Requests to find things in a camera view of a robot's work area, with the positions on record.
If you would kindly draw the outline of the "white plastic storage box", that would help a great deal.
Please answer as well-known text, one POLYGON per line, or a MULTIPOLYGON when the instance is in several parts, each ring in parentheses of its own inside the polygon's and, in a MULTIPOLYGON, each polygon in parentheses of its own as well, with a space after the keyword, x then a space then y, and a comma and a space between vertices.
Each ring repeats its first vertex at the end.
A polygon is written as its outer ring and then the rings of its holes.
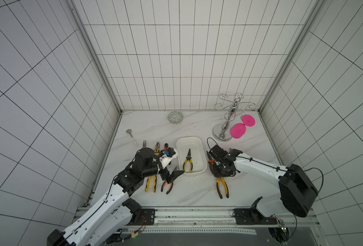
POLYGON ((193 162, 193 171, 189 172, 190 164, 187 164, 186 175, 198 175, 207 170, 208 162, 206 152, 203 148, 202 141, 195 136, 180 138, 176 142, 176 149, 178 151, 179 169, 183 170, 183 164, 187 157, 189 149, 191 149, 191 157, 193 162))

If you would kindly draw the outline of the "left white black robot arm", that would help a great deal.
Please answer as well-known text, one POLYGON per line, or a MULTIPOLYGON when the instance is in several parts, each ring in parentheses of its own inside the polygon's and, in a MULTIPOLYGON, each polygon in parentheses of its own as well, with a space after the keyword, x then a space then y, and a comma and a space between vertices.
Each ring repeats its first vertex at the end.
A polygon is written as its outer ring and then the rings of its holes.
POLYGON ((77 221, 63 231, 54 230, 47 238, 49 246, 99 246, 118 229, 131 221, 138 222, 142 207, 132 194, 146 177, 160 175, 170 183, 183 174, 182 170, 169 172, 168 165, 178 157, 178 151, 168 148, 156 154, 151 148, 142 148, 127 167, 117 174, 108 191, 77 221))

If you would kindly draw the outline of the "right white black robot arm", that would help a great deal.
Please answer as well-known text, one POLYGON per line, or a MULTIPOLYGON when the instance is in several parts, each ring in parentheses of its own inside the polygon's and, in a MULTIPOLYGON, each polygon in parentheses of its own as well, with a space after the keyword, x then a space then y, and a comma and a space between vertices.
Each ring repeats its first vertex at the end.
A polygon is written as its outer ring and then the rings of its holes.
POLYGON ((285 167, 270 164, 240 150, 231 149, 227 152, 219 146, 208 151, 207 156, 217 185, 225 185, 226 197, 229 197, 229 192, 224 178, 234 177, 241 172, 258 177, 278 189, 272 196, 260 196, 246 210, 247 219, 252 223, 260 223, 264 218, 274 219, 276 215, 285 212, 305 218, 319 194, 305 170, 298 165, 285 167))

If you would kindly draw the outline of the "small yellow long-nose pliers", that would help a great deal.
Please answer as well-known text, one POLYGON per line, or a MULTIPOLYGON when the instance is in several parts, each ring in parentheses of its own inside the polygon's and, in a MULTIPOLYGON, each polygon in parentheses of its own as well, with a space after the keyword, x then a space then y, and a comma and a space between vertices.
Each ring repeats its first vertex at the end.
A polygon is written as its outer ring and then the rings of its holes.
POLYGON ((190 164, 189 172, 192 173, 192 171, 193 171, 193 162, 192 162, 192 157, 191 157, 191 149, 189 149, 187 157, 186 157, 185 162, 183 164, 183 171, 184 172, 186 171, 187 164, 190 164))

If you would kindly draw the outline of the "black orange long-nose pliers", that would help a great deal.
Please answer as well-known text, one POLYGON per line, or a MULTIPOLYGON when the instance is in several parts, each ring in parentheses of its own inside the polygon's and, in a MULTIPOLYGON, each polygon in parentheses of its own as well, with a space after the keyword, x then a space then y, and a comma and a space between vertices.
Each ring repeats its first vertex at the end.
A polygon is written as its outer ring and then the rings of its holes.
POLYGON ((213 164, 215 163, 215 160, 211 158, 211 156, 208 153, 208 165, 209 165, 209 169, 211 171, 211 173, 214 175, 214 171, 213 171, 213 164))

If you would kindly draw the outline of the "orange long-nose pliers front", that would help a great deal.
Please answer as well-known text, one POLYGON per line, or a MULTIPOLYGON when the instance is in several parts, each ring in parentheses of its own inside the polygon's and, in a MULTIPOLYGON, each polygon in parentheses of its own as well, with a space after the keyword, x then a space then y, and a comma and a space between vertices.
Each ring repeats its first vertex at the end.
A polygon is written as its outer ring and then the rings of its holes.
POLYGON ((164 181, 161 187, 161 192, 166 192, 166 194, 168 195, 173 188, 173 182, 168 183, 167 181, 164 181))

